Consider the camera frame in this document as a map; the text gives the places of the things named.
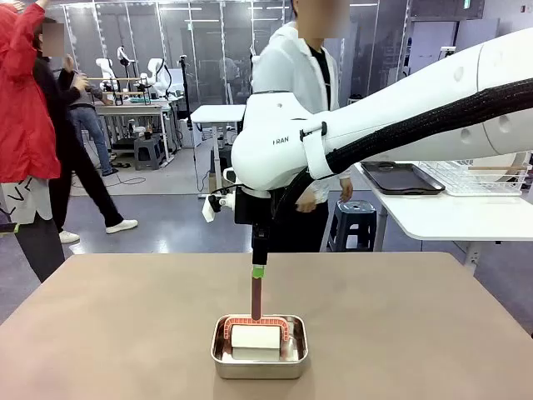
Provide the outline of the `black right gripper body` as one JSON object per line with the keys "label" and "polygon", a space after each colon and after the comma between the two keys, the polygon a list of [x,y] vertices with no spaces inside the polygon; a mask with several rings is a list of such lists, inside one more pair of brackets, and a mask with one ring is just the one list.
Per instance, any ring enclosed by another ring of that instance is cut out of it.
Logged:
{"label": "black right gripper body", "polygon": [[254,238],[268,240],[271,227],[271,199],[256,197],[244,187],[235,191],[234,222],[252,227]]}

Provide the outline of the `person's right hand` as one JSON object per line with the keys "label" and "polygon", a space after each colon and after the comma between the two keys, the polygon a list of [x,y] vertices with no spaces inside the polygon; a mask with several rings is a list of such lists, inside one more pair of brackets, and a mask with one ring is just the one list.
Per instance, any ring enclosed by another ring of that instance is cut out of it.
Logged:
{"label": "person's right hand", "polygon": [[304,192],[296,201],[299,213],[312,213],[327,202],[327,192]]}

